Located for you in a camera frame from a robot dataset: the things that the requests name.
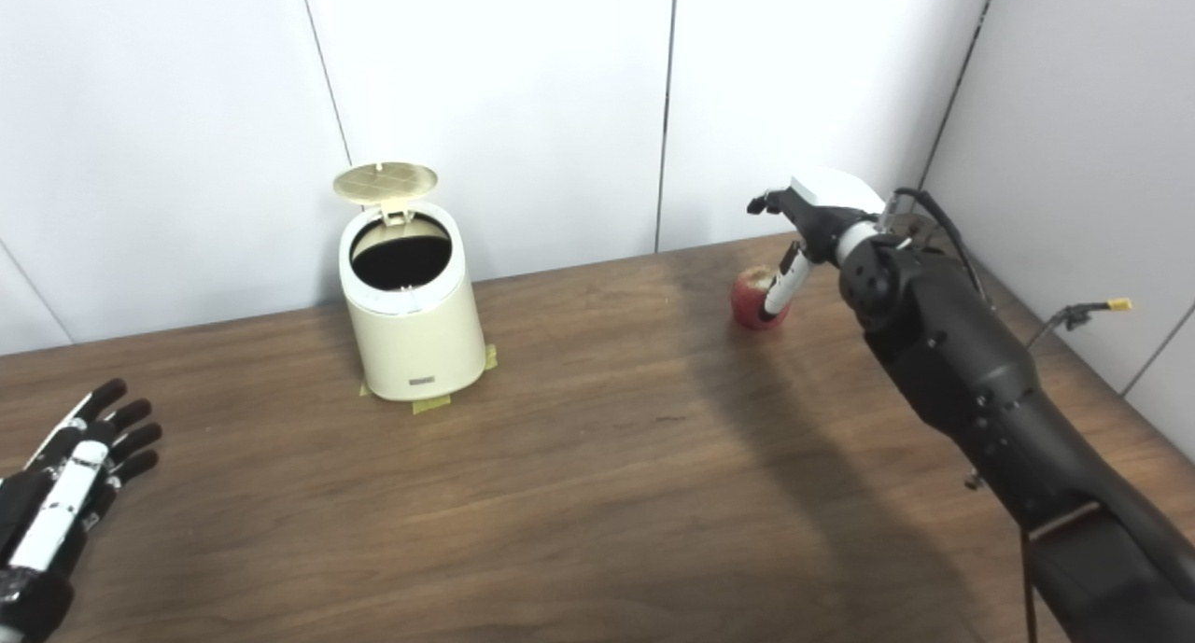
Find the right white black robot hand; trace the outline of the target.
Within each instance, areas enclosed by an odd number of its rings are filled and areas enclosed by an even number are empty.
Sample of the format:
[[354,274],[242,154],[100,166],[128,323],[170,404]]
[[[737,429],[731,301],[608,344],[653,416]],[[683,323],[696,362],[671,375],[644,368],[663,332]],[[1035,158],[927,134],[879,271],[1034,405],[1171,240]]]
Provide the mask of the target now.
[[766,213],[788,219],[798,240],[782,256],[756,316],[764,323],[780,319],[811,269],[840,268],[850,252],[880,235],[885,202],[865,180],[834,169],[803,169],[789,185],[770,189],[747,204],[752,218]]

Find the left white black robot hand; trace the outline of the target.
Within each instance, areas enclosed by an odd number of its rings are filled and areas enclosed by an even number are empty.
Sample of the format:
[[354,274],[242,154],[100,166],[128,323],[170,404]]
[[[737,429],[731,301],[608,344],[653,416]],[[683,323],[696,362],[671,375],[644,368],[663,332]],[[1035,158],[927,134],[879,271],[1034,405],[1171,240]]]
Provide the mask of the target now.
[[1,486],[1,633],[47,642],[63,625],[72,576],[94,526],[128,482],[155,469],[163,427],[145,398],[115,408],[120,378],[85,394]]

